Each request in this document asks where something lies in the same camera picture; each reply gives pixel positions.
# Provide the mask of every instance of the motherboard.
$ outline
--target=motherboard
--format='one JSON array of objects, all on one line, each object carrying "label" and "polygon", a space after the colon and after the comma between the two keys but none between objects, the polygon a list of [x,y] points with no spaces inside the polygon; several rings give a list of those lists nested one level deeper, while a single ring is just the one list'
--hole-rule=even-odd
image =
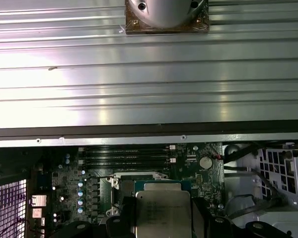
[{"label": "motherboard", "polygon": [[144,184],[173,182],[203,197],[213,215],[223,211],[220,143],[78,147],[61,154],[51,171],[51,230],[73,221],[101,223],[119,215],[122,200]]}]

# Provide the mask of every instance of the vent grille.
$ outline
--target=vent grille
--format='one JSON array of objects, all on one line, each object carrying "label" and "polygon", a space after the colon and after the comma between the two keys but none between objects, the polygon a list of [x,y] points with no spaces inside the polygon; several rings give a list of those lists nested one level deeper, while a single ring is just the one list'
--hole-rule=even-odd
[{"label": "vent grille", "polygon": [[[268,179],[274,187],[281,191],[296,194],[296,180],[291,151],[263,150],[260,157],[260,173]],[[263,199],[269,200],[271,190],[262,182]]]},{"label": "vent grille", "polygon": [[26,180],[0,186],[0,238],[25,237],[25,209]]}]

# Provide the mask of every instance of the silver metal plate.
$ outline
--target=silver metal plate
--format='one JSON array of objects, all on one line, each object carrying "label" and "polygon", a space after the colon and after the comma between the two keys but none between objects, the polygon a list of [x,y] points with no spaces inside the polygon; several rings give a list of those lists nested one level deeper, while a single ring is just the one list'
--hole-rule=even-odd
[{"label": "silver metal plate", "polygon": [[105,138],[64,138],[58,139],[16,139],[9,137],[0,140],[0,148],[36,147],[36,146],[83,146],[83,145],[129,145],[129,144],[164,144],[164,143],[203,143],[223,141],[259,141],[259,140],[298,140],[295,133],[258,133],[258,134],[223,134],[183,136],[146,136],[146,137],[105,137]]},{"label": "silver metal plate", "polygon": [[0,0],[0,128],[298,119],[298,0],[251,3],[126,37],[125,0]]},{"label": "silver metal plate", "polygon": [[137,238],[192,237],[187,191],[140,191],[136,198]]},{"label": "silver metal plate", "polygon": [[145,183],[145,191],[181,191],[180,183]]}]

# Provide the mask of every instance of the screw hole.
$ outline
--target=screw hole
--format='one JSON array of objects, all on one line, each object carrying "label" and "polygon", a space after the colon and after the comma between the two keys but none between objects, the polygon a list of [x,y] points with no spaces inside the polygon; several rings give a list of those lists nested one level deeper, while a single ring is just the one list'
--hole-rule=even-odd
[{"label": "screw hole", "polygon": [[191,7],[192,8],[197,8],[199,6],[199,3],[197,1],[191,2]]},{"label": "screw hole", "polygon": [[145,10],[145,8],[146,8],[146,5],[144,3],[141,3],[138,5],[138,9],[141,11]]}]

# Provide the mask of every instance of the capacitor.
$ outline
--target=capacitor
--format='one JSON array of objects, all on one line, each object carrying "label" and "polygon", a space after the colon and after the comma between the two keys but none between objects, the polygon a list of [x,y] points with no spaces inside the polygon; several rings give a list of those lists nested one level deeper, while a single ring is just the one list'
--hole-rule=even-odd
[{"label": "capacitor", "polygon": [[52,190],[55,191],[55,190],[57,190],[57,189],[59,189],[59,188],[60,188],[60,186],[59,186],[59,185],[56,185],[56,186],[53,186],[53,187],[52,187]]},{"label": "capacitor", "polygon": [[83,199],[80,199],[77,203],[78,203],[79,206],[82,206],[83,203],[84,203],[84,200]]},{"label": "capacitor", "polygon": [[202,169],[209,170],[213,165],[213,161],[210,157],[204,156],[200,159],[199,165]]},{"label": "capacitor", "polygon": [[63,202],[64,200],[68,199],[68,195],[62,195],[60,196],[60,201]]},{"label": "capacitor", "polygon": [[53,217],[57,217],[57,216],[60,216],[61,215],[61,212],[55,212],[53,213]]}]

